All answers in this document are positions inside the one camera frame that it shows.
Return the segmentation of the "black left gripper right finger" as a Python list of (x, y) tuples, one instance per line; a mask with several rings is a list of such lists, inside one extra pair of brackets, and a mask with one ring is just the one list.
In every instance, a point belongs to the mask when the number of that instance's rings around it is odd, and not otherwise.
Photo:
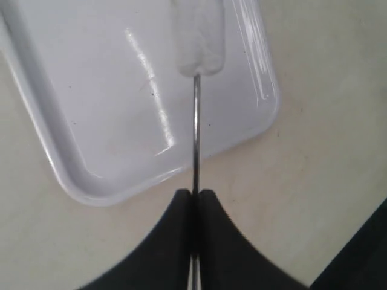
[(243, 236), (209, 189), (197, 196), (197, 250), (202, 289), (307, 289)]

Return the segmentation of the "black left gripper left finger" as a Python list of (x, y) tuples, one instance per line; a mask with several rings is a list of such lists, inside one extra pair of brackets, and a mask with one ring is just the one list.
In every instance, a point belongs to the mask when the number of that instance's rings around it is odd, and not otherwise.
[(179, 189), (152, 231), (121, 262), (82, 289), (187, 289), (192, 195)]

